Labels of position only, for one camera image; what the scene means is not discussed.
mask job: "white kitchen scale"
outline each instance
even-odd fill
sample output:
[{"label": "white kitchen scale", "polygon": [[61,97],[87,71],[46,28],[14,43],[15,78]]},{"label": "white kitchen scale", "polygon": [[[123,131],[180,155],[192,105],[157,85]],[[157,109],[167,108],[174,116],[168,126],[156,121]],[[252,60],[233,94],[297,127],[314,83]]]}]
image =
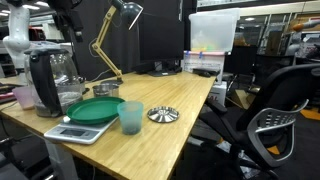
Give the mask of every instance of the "white kitchen scale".
[{"label": "white kitchen scale", "polygon": [[44,137],[60,141],[68,141],[80,144],[94,143],[117,120],[100,124],[78,124],[70,121],[69,117],[63,120],[44,134]]}]

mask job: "lamp arm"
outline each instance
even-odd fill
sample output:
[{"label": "lamp arm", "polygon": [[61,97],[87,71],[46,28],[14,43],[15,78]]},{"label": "lamp arm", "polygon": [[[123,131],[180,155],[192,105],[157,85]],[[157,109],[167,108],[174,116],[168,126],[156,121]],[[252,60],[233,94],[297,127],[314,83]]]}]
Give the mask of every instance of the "lamp arm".
[{"label": "lamp arm", "polygon": [[114,6],[111,6],[109,11],[104,17],[102,27],[100,29],[100,33],[97,37],[97,40],[94,44],[92,44],[92,48],[99,54],[99,56],[104,60],[105,63],[111,68],[111,70],[116,74],[117,81],[122,82],[122,72],[119,70],[110,60],[110,58],[106,55],[106,53],[103,52],[101,49],[101,44],[106,36],[107,30],[109,28],[110,22],[112,20],[112,17],[114,13],[116,12],[116,8]]}]

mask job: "black monitor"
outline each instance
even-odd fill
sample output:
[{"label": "black monitor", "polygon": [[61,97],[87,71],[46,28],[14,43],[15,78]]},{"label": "black monitor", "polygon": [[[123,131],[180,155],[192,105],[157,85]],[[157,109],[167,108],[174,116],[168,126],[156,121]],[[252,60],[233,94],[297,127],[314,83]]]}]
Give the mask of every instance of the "black monitor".
[{"label": "black monitor", "polygon": [[173,75],[183,59],[184,24],[176,19],[143,14],[139,19],[139,43],[141,63],[162,66],[150,75]]}]

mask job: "desk lamp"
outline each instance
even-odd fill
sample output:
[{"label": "desk lamp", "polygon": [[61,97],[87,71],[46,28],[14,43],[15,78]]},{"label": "desk lamp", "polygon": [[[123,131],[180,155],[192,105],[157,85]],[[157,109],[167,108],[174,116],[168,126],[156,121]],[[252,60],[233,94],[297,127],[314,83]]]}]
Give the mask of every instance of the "desk lamp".
[{"label": "desk lamp", "polygon": [[107,30],[109,28],[110,22],[116,10],[120,11],[122,22],[128,25],[129,30],[132,28],[134,23],[140,16],[143,8],[133,2],[124,3],[122,0],[112,0],[111,7],[104,17],[103,24],[97,37],[96,42],[92,45],[93,49],[99,54],[99,56],[104,60],[105,63],[111,68],[111,70],[116,74],[117,80],[107,80],[104,82],[113,84],[122,84],[122,73],[110,60],[110,58],[101,49],[101,44],[106,36]]}]

